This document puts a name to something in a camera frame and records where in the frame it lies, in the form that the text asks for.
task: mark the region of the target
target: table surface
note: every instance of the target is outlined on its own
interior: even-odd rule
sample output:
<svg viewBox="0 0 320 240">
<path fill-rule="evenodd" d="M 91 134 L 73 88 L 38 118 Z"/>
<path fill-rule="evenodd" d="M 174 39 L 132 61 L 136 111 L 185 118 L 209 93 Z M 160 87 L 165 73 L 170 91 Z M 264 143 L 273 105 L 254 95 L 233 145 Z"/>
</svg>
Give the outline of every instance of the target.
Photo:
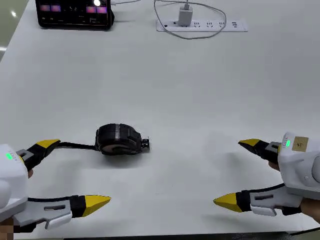
<svg viewBox="0 0 320 240">
<path fill-rule="evenodd" d="M 318 0 L 216 0 L 249 32 L 182 40 L 156 31 L 151 0 L 113 8 L 111 31 L 41 29 L 31 0 L 0 64 L 0 142 L 93 144 L 99 126 L 132 125 L 151 152 L 104 157 L 57 149 L 29 195 L 98 194 L 111 202 L 57 229 L 18 238 L 300 231 L 309 217 L 235 213 L 212 200 L 280 184 L 238 140 L 319 137 Z M 178 6 L 160 8 L 176 16 Z M 210 12 L 195 7 L 195 16 Z"/>
</svg>

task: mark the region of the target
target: tape measure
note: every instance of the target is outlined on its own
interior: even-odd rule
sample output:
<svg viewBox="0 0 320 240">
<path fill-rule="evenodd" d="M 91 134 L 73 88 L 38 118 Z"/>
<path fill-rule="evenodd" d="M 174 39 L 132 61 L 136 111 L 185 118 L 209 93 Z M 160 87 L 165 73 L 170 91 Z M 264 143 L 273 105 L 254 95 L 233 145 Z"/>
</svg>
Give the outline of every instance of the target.
<svg viewBox="0 0 320 240">
<path fill-rule="evenodd" d="M 88 149 L 104 155 L 135 155 L 145 149 L 150 150 L 149 139 L 142 139 L 141 134 L 126 124 L 107 124 L 99 127 L 95 133 L 95 144 L 84 145 L 60 142 L 57 148 Z"/>
</svg>

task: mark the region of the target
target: black device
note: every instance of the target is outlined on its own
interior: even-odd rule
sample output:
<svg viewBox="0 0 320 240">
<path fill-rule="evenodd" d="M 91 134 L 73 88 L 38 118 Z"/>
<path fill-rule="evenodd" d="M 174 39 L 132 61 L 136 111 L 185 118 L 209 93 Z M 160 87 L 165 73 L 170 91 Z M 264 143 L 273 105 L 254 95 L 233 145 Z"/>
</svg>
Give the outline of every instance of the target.
<svg viewBox="0 0 320 240">
<path fill-rule="evenodd" d="M 108 30 L 114 23 L 111 0 L 35 0 L 43 28 Z"/>
<path fill-rule="evenodd" d="M 125 124 L 107 124 L 101 126 L 95 134 L 95 148 L 104 155 L 135 155 L 142 149 L 149 149 L 149 139 Z"/>
</svg>

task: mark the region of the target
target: power outlet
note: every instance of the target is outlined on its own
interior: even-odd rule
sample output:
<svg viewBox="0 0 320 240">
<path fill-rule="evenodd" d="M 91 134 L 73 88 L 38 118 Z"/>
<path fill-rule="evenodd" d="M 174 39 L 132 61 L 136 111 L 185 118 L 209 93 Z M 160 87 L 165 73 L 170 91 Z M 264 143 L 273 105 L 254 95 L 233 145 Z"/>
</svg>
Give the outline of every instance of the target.
<svg viewBox="0 0 320 240">
<path fill-rule="evenodd" d="M 164 20 L 162 24 L 171 32 L 218 32 L 225 25 L 225 22 L 221 20 L 192 20 L 190 26 L 179 26 L 177 22 L 176 20 Z M 165 31 L 158 20 L 156 30 Z M 244 19 L 228 20 L 222 32 L 248 32 L 248 26 Z"/>
</svg>

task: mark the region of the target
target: white cable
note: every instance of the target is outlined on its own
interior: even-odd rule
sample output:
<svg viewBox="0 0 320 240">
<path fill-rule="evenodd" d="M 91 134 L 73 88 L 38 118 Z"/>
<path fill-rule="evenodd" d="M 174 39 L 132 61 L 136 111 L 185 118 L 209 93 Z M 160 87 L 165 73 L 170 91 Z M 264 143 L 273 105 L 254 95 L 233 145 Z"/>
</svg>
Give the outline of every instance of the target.
<svg viewBox="0 0 320 240">
<path fill-rule="evenodd" d="M 139 2 L 139 1 L 141 1 L 141 0 L 129 0 L 129 1 L 115 1 L 115 0 L 111 0 L 111 5 L 129 4 L 129 3 Z"/>
<path fill-rule="evenodd" d="M 178 35 L 172 31 L 169 31 L 165 28 L 165 26 L 163 25 L 162 21 L 160 20 L 160 17 L 159 17 L 159 14 L 158 14 L 158 11 L 157 11 L 157 8 L 156 8 L 156 2 L 164 2 L 164 3 L 173 3 L 173 4 L 185 4 L 186 2 L 188 2 L 188 4 L 194 4 L 194 5 L 200 5 L 200 6 L 204 6 L 206 8 L 209 8 L 215 12 L 218 12 L 218 13 L 221 13 L 224 17 L 224 26 L 217 32 L 215 32 L 214 34 L 212 35 L 209 35 L 209 36 L 195 36 L 195 37 L 185 37 L 185 36 L 181 36 L 181 35 Z M 218 9 L 218 8 L 215 8 L 213 6 L 209 6 L 209 5 L 206 5 L 204 3 L 199 3 L 199 2 L 191 2 L 189 0 L 186 0 L 186 1 L 172 1 L 172 0 L 153 0 L 153 8 L 154 8 L 154 11 L 155 11 L 155 14 L 156 14 L 156 17 L 158 18 L 158 21 L 159 23 L 161 24 L 161 26 L 163 27 L 164 31 L 170 35 L 173 35 L 175 37 L 178 37 L 180 39 L 186 39 L 186 40 L 193 40 L 193 39 L 209 39 L 209 38 L 212 38 L 216 35 L 218 35 L 219 33 L 221 33 L 221 31 L 226 27 L 227 25 L 227 15 L 225 14 L 224 11 Z"/>
</svg>

